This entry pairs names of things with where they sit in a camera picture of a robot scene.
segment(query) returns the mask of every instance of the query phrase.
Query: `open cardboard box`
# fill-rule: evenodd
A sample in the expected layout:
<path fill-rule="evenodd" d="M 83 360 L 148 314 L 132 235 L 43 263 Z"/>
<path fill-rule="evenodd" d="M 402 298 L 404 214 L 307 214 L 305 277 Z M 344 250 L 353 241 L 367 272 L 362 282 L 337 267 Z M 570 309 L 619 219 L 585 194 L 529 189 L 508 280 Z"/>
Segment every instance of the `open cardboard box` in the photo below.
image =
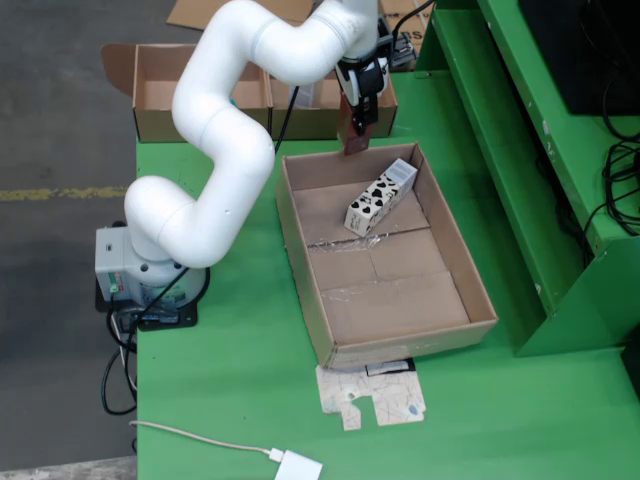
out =
<path fill-rule="evenodd" d="M 412 192 L 359 238 L 349 204 L 397 158 Z M 417 144 L 283 157 L 276 198 L 298 296 L 323 367 L 349 368 L 478 343 L 497 317 Z"/>
<path fill-rule="evenodd" d="M 277 140 L 282 130 L 289 106 L 292 87 L 269 77 L 269 90 L 273 102 L 272 138 Z M 314 85 L 313 103 L 310 108 L 294 108 L 285 132 L 285 140 L 333 140 L 340 124 L 340 84 L 335 71 Z M 372 137 L 391 135 L 398 111 L 398 100 L 389 77 L 389 86 L 378 97 L 378 122 L 373 126 Z"/>
<path fill-rule="evenodd" d="M 173 92 L 195 45 L 110 44 L 102 48 L 107 78 L 133 98 L 140 142 L 184 142 L 171 117 Z M 238 108 L 269 127 L 271 97 L 266 73 L 248 64 L 233 91 Z"/>

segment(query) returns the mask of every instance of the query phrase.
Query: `green table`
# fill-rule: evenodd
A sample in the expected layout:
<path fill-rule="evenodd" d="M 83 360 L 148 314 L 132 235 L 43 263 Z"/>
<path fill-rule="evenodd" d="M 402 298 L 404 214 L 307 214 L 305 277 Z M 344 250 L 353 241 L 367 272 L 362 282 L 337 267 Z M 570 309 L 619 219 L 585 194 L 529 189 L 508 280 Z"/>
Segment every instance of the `green table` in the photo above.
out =
<path fill-rule="evenodd" d="M 216 439 L 276 446 L 322 463 L 323 479 L 635 478 L 640 405 L 615 349 L 516 358 L 513 335 L 543 315 L 450 74 L 394 76 L 400 109 L 390 139 L 419 141 L 478 265 L 501 322 L 477 347 L 420 358 L 422 423 L 344 432 L 321 411 L 316 359 L 289 268 L 274 172 L 227 257 L 211 272 L 200 323 L 143 333 L 138 418 Z M 288 142 L 282 153 L 338 149 Z M 185 144 L 138 145 L 138 174 L 197 194 L 211 162 Z M 199 444 L 140 427 L 138 475 L 270 479 L 257 453 Z"/>

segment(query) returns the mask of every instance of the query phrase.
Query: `green shelf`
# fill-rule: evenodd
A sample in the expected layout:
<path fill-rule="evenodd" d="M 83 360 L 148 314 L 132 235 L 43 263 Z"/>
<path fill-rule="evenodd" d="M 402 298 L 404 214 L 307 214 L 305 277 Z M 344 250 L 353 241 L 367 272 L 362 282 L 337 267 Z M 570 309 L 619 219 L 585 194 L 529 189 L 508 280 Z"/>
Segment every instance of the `green shelf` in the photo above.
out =
<path fill-rule="evenodd" d="M 479 10 L 438 10 L 433 26 L 545 312 L 583 271 Z"/>
<path fill-rule="evenodd" d="M 478 0 L 478 4 L 573 210 L 584 226 L 604 201 L 601 170 L 607 150 L 616 139 L 599 117 L 572 115 L 567 110 L 517 0 Z M 640 117 L 615 118 L 614 123 L 622 131 L 640 130 Z M 628 187 L 621 185 L 620 192 L 637 186 L 634 182 L 630 180 Z M 619 205 L 637 211 L 640 196 L 631 196 Z M 611 241 L 627 238 L 627 234 L 602 211 L 595 215 L 587 237 L 599 254 Z"/>

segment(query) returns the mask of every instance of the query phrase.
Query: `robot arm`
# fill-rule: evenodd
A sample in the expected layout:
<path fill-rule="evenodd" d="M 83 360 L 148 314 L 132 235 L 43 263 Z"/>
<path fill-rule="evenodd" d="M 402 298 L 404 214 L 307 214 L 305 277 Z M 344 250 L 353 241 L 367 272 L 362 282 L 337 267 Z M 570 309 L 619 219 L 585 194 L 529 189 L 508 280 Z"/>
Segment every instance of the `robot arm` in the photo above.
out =
<path fill-rule="evenodd" d="M 386 63 L 380 77 L 378 56 L 377 0 L 326 0 L 296 28 L 254 2 L 225 4 L 203 33 L 172 106 L 176 128 L 214 160 L 214 172 L 198 200 L 160 177 L 131 185 L 125 213 L 136 253 L 203 268 L 230 249 L 275 158 L 269 134 L 230 103 L 247 62 L 290 85 L 316 82 L 339 64 L 343 90 L 362 110 L 386 86 Z M 360 76 L 368 79 L 366 97 Z"/>

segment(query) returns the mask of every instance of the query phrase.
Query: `white cable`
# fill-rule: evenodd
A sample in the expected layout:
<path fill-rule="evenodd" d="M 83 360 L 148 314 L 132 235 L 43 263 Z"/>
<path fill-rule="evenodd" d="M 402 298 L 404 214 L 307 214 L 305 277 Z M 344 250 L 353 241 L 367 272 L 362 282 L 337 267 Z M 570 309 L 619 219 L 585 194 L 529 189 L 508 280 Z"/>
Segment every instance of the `white cable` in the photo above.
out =
<path fill-rule="evenodd" d="M 118 330 L 118 324 L 115 319 L 115 312 L 111 314 L 111 326 L 113 327 L 113 331 L 116 333 L 116 337 L 118 337 L 119 341 L 122 341 L 122 337 L 120 336 L 120 330 Z M 122 360 L 122 368 L 124 368 L 124 348 L 120 348 L 120 360 Z M 131 375 L 129 375 L 129 384 L 131 388 L 133 388 L 136 392 L 138 391 L 138 387 L 136 386 L 136 382 L 131 379 Z"/>
<path fill-rule="evenodd" d="M 200 442 L 209 443 L 211 445 L 217 445 L 219 447 L 235 448 L 237 450 L 248 450 L 248 451 L 251 451 L 251 452 L 264 453 L 265 455 L 269 456 L 269 458 L 271 458 L 271 460 L 273 460 L 275 462 L 280 462 L 281 459 L 282 459 L 282 452 L 280 450 L 278 450 L 277 448 L 274 448 L 272 450 L 268 450 L 266 448 L 260 448 L 260 447 L 250 447 L 250 446 L 247 446 L 247 445 L 236 445 L 235 443 L 219 442 L 218 440 L 213 440 L 213 439 L 207 438 L 207 437 L 201 437 L 200 435 L 196 435 L 194 433 L 185 432 L 184 430 L 179 430 L 177 428 L 167 427 L 166 425 L 160 425 L 158 423 L 152 423 L 152 422 L 142 422 L 142 421 L 138 421 L 138 420 L 133 420 L 133 421 L 129 422 L 129 425 L 131 425 L 131 426 L 144 425 L 145 427 L 157 428 L 158 430 L 164 430 L 165 432 L 176 433 L 176 434 L 182 435 L 184 437 L 189 437 L 189 438 L 192 438 L 194 440 L 198 440 Z"/>

